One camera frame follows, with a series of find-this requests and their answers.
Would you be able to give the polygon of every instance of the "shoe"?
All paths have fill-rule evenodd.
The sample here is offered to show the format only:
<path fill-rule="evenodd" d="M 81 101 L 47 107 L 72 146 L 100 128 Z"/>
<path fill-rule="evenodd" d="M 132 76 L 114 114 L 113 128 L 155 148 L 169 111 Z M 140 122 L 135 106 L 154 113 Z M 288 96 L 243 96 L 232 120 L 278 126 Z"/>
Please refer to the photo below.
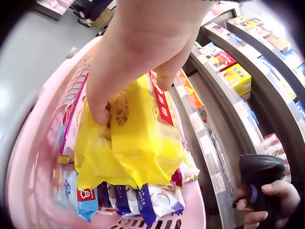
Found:
<path fill-rule="evenodd" d="M 81 19 L 81 18 L 79 18 L 77 21 L 78 21 L 79 24 L 82 24 L 82 25 L 84 25 L 84 26 L 86 26 L 86 27 L 88 27 L 88 28 L 91 27 L 91 24 L 88 24 L 88 23 L 87 23 L 87 19 Z"/>
<path fill-rule="evenodd" d="M 80 12 L 74 10 L 73 13 L 74 13 L 76 16 L 78 16 L 79 18 L 83 18 L 83 17 L 81 16 L 81 13 L 80 13 Z"/>

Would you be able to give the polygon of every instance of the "red product box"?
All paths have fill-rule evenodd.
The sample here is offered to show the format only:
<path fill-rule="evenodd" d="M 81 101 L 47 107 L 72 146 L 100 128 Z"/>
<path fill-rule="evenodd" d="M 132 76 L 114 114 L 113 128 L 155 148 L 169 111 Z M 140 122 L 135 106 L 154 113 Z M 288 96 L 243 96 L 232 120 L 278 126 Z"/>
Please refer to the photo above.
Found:
<path fill-rule="evenodd" d="M 236 60 L 227 52 L 222 51 L 221 53 L 217 53 L 214 57 L 210 58 L 208 63 L 215 71 L 223 71 L 234 65 Z"/>

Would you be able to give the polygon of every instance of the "shopping basket handle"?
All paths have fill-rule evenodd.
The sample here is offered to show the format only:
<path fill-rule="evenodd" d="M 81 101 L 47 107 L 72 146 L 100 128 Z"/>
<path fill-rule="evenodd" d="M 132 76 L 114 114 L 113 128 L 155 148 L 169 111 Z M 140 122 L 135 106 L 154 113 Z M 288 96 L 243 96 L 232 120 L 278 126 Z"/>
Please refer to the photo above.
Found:
<path fill-rule="evenodd" d="M 5 182 L 6 175 L 9 172 L 8 165 L 11 158 L 16 139 L 25 123 L 28 115 L 34 108 L 38 98 L 37 92 L 30 93 L 23 103 L 20 105 L 18 111 L 15 113 L 11 123 L 6 132 L 0 138 L 0 207 L 6 209 L 5 205 Z"/>

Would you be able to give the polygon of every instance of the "red logo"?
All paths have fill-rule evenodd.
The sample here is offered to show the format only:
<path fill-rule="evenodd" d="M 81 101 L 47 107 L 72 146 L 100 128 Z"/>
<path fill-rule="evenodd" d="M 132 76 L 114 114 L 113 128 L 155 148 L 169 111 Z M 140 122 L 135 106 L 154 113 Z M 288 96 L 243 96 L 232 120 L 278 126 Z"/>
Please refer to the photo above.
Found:
<path fill-rule="evenodd" d="M 77 189 L 77 201 L 89 201 L 95 200 L 95 193 L 94 190 L 90 190 L 89 188 L 84 190 Z"/>
<path fill-rule="evenodd" d="M 157 85 L 157 74 L 154 71 L 150 71 L 149 75 L 155 91 L 160 116 L 164 121 L 174 126 L 164 92 Z"/>

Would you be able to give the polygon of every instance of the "shelf price tag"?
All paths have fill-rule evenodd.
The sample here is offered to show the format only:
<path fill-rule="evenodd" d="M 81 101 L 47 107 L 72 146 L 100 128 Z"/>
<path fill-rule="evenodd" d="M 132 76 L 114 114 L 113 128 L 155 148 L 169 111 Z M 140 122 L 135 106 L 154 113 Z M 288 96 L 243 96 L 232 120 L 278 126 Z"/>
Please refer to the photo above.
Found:
<path fill-rule="evenodd" d="M 226 187 L 224 185 L 224 180 L 222 179 L 221 173 L 217 173 L 215 175 L 212 175 L 211 176 L 211 181 L 213 183 L 213 187 L 214 187 L 215 192 L 217 194 L 226 190 Z"/>

